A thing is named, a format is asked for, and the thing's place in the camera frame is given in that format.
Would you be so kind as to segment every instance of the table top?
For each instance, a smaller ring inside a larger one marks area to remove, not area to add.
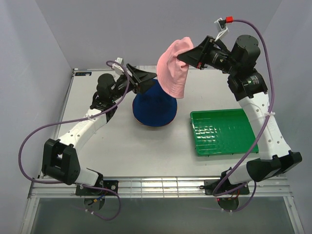
[[[98,77],[110,71],[74,76],[63,120],[85,115],[96,91]],[[227,84],[227,74],[217,70],[190,69],[184,99],[178,99],[175,119],[167,126],[151,128],[138,123],[132,112],[133,92],[127,94],[114,117],[84,145],[80,165],[117,177],[219,176],[242,155],[198,157],[190,125],[190,112],[240,108]],[[75,124],[63,124],[58,136]],[[257,158],[250,154],[249,159]]]

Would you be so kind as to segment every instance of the green plastic basket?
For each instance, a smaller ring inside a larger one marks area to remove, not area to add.
[[[242,154],[255,140],[243,109],[193,111],[191,122],[199,156]]]

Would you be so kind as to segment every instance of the blue bucket hat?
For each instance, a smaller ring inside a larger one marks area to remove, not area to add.
[[[174,120],[177,111],[176,99],[166,94],[158,80],[144,94],[137,94],[133,100],[133,114],[142,124],[161,127]]]

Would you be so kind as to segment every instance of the red connector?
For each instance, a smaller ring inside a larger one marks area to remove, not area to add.
[[[233,22],[233,16],[227,16],[226,18],[225,18],[225,21],[226,21],[226,23],[232,23]]]

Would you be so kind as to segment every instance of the pink cloth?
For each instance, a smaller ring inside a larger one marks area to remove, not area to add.
[[[173,98],[184,97],[184,87],[189,65],[177,59],[183,52],[193,49],[190,38],[173,42],[157,63],[157,79],[161,88]]]

